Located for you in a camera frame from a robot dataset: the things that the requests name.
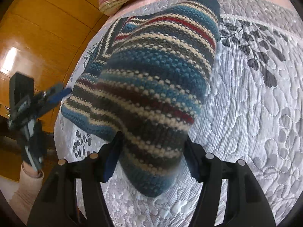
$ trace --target folded sweater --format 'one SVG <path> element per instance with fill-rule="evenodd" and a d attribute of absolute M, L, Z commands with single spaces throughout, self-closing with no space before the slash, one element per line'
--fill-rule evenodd
<path fill-rule="evenodd" d="M 184 141 L 200 114 L 218 37 L 217 0 L 189 0 L 117 19 L 98 44 L 62 114 L 111 141 L 130 182 L 156 197 L 173 182 Z"/>

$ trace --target sweater sleeve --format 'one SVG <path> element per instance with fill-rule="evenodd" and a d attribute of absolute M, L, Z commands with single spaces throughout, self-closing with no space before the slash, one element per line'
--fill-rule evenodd
<path fill-rule="evenodd" d="M 44 174 L 41 172 L 37 178 L 30 177 L 21 165 L 19 188 L 13 195 L 10 206 L 16 215 L 27 224 L 29 213 L 42 187 Z"/>

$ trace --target black clamp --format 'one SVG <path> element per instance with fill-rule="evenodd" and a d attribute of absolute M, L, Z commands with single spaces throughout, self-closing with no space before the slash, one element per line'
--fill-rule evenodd
<path fill-rule="evenodd" d="M 61 159 L 42 187 L 28 219 L 28 227 L 113 227 L 101 183 L 112 177 L 124 143 L 117 132 L 111 143 L 82 161 Z M 275 220 L 256 178 L 243 160 L 219 160 L 188 138 L 185 159 L 192 177 L 203 187 L 190 227 L 213 227 L 220 201 L 222 179 L 228 179 L 225 217 L 220 227 L 274 227 Z M 75 179 L 82 181 L 87 219 L 77 211 Z"/>
<path fill-rule="evenodd" d="M 8 128 L 20 131 L 17 143 L 22 149 L 22 159 L 36 171 L 41 170 L 47 151 L 42 124 L 37 119 L 55 108 L 71 91 L 59 83 L 34 94 L 34 79 L 18 72 L 10 78 Z"/>

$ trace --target striped knitted sweater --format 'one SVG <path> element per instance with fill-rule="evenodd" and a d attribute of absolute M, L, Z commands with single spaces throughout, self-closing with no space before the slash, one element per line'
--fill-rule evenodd
<path fill-rule="evenodd" d="M 117 19 L 98 44 L 62 114 L 111 141 L 130 182 L 156 197 L 173 182 L 187 133 L 205 98 L 218 37 L 216 0 Z"/>

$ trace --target bed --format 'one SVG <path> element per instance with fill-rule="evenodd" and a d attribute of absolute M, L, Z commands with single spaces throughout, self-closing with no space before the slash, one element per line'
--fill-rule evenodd
<path fill-rule="evenodd" d="M 116 18 L 155 13 L 180 1 L 136 0 L 123 7 L 90 41 L 67 86 L 74 86 Z M 221 160 L 244 159 L 279 224 L 303 191 L 303 22 L 288 0 L 218 2 L 220 40 L 207 108 L 202 108 L 189 136 Z M 54 139 L 58 157 L 69 162 L 82 160 L 106 143 L 61 112 Z M 81 182 L 76 185 L 78 207 L 85 214 Z M 190 177 L 183 159 L 173 186 L 156 198 L 138 192 L 119 163 L 102 189 L 115 226 L 188 226 L 201 185 Z M 216 224 L 223 221 L 226 195 L 223 181 Z"/>

